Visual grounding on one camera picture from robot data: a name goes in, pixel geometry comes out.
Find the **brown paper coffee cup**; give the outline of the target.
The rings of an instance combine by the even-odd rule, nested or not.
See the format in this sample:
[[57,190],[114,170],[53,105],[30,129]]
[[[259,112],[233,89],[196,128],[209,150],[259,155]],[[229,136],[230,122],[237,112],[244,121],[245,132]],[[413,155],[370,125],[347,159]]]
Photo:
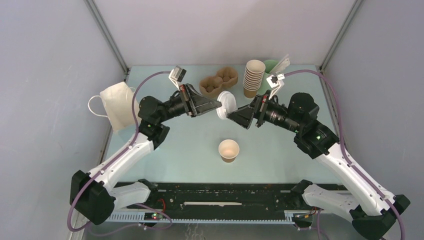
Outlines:
[[240,146],[232,139],[223,140],[218,146],[221,159],[226,163],[232,163],[240,153]]

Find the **white paper bag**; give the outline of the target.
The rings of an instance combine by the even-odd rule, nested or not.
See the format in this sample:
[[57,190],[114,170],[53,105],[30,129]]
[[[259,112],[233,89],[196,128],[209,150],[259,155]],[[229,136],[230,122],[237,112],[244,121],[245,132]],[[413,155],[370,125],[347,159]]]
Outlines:
[[[139,103],[133,100],[135,90],[123,81],[116,83],[101,91],[99,95],[92,96],[87,107],[95,116],[107,118],[116,133],[136,123],[133,115],[138,114]],[[105,115],[97,114],[91,109],[90,101],[94,98],[101,99]]]

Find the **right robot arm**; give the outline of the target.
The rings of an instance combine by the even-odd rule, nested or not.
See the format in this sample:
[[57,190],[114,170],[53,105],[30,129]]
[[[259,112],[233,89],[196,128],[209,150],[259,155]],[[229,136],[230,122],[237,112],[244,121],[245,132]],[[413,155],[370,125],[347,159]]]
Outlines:
[[250,104],[229,112],[228,119],[248,129],[271,123],[294,132],[294,143],[305,154],[327,167],[349,191],[341,195],[302,180],[292,189],[291,204],[331,212],[347,221],[365,239],[381,240],[400,223],[410,200],[378,184],[347,153],[338,136],[317,119],[319,106],[308,93],[295,93],[288,106],[279,104],[270,91],[257,95]]

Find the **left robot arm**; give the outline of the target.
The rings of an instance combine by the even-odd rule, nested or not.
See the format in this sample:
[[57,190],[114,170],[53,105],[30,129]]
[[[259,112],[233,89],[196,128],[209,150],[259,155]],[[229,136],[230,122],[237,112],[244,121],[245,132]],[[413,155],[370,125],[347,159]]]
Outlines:
[[141,121],[132,139],[89,172],[79,170],[72,176],[71,210],[77,210],[89,223],[99,225],[117,209],[138,203],[145,208],[156,206],[158,194],[151,183],[138,181],[123,187],[116,184],[135,163],[164,142],[170,128],[163,122],[183,114],[194,118],[221,106],[220,101],[201,95],[189,83],[180,85],[165,102],[153,96],[142,98],[138,111]]

